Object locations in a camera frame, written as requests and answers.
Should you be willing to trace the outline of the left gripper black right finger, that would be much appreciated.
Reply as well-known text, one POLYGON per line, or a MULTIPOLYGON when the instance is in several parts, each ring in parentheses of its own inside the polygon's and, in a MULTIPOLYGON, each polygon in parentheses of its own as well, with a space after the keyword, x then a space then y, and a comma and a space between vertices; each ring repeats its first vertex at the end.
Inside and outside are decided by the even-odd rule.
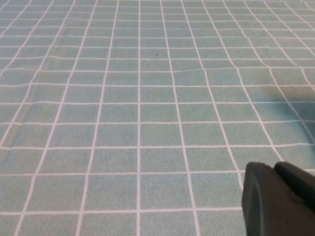
POLYGON ((276 163, 274 170, 306 205, 315 205, 315 177, 313 175, 288 162, 276 163))

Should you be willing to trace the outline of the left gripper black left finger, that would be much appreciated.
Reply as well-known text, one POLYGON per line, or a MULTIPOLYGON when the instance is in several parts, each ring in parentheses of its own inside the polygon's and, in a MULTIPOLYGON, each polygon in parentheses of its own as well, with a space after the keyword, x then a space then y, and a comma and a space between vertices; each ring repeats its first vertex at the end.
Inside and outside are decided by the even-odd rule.
POLYGON ((274 167, 246 165, 242 210, 248 236, 313 236, 315 206, 297 196, 274 167))

